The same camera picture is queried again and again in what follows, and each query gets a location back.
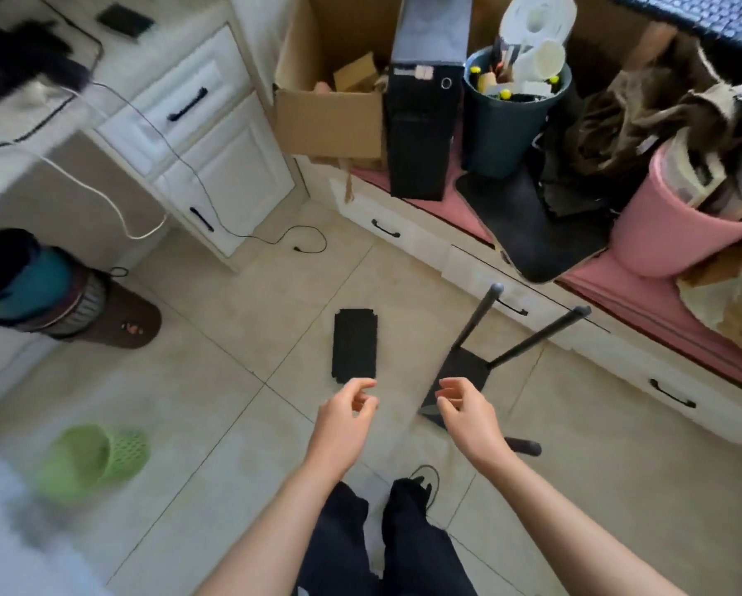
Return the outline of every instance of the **drawer handle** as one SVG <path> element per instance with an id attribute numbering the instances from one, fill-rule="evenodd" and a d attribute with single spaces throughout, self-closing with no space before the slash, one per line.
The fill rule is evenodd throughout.
<path id="1" fill-rule="evenodd" d="M 694 409 L 696 407 L 696 401 L 692 401 L 692 400 L 681 400 L 681 399 L 675 397 L 674 395 L 672 395 L 671 393 L 668 393 L 668 392 L 664 391 L 663 389 L 661 389 L 661 385 L 659 385 L 658 382 L 654 378 L 651 378 L 650 379 L 650 385 L 652 385 L 652 388 L 653 389 L 655 389 L 657 391 L 660 391 L 661 393 L 663 393 L 663 395 L 665 395 L 666 397 L 669 397 L 669 398 L 673 399 L 678 404 L 683 404 L 686 408 Z"/>
<path id="2" fill-rule="evenodd" d="M 401 238 L 401 232 L 388 232 L 386 229 L 379 225 L 379 222 L 376 219 L 372 219 L 371 223 L 376 229 L 382 230 L 385 234 L 388 234 L 393 238 Z"/>
<path id="3" fill-rule="evenodd" d="M 503 305 L 506 309 L 511 309 L 512 311 L 515 312 L 515 314 L 528 315 L 528 310 L 526 310 L 526 309 L 515 309 L 511 305 L 508 305 L 507 303 L 504 303 L 500 299 L 498 299 L 498 303 L 500 303 L 501 305 Z"/>
<path id="4" fill-rule="evenodd" d="M 197 219 L 199 219 L 200 221 L 202 221 L 202 223 L 204 223 L 206 225 L 206 228 L 208 228 L 208 231 L 209 232 L 215 232 L 216 231 L 216 230 L 214 230 L 214 227 L 211 226 L 208 223 L 208 220 L 205 219 L 204 217 L 202 217 L 202 213 L 200 213 L 199 211 L 197 211 L 197 209 L 195 209 L 194 207 L 189 207 L 189 211 L 191 211 L 193 214 L 195 214 L 197 216 Z"/>
<path id="5" fill-rule="evenodd" d="M 201 87 L 200 91 L 197 92 L 197 95 L 192 99 L 189 104 L 184 106 L 182 109 L 178 110 L 177 113 L 170 113 L 167 115 L 167 120 L 172 121 L 175 123 L 178 119 L 180 119 L 183 115 L 188 113 L 191 109 L 195 108 L 195 105 L 202 99 L 204 99 L 208 95 L 208 88 L 207 87 Z"/>

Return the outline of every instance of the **feet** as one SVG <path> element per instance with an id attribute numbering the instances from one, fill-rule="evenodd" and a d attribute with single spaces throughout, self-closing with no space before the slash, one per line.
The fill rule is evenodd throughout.
<path id="1" fill-rule="evenodd" d="M 440 474 L 431 464 L 422 464 L 410 475 L 410 479 L 425 490 L 425 509 L 428 511 L 437 498 L 437 491 L 440 490 Z"/>

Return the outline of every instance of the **pink bucket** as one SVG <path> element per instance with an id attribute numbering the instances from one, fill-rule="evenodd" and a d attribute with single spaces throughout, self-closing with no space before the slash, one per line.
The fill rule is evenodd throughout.
<path id="1" fill-rule="evenodd" d="M 742 239 L 742 221 L 714 218 L 687 207 L 663 181 L 665 144 L 650 174 L 616 220 L 609 249 L 631 272 L 647 278 L 676 276 Z"/>

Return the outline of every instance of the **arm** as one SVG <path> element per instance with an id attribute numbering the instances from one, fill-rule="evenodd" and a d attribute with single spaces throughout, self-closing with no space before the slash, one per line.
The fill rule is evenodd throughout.
<path id="1" fill-rule="evenodd" d="M 516 512 L 570 594 L 683 596 L 520 460 L 500 434 L 495 408 L 466 378 L 437 392 L 445 427 L 461 452 Z"/>
<path id="2" fill-rule="evenodd" d="M 322 404 L 305 461 L 195 596 L 290 596 L 318 515 L 362 451 L 379 404 L 363 389 L 374 385 L 371 378 L 353 378 Z"/>

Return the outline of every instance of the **forearm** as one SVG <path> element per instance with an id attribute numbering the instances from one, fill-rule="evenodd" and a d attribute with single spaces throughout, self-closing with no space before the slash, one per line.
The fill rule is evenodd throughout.
<path id="1" fill-rule="evenodd" d="M 570 594 L 683 594 L 516 456 L 502 456 L 481 470 Z"/>
<path id="2" fill-rule="evenodd" d="M 334 481 L 302 466 L 228 551 L 196 596 L 289 596 Z"/>

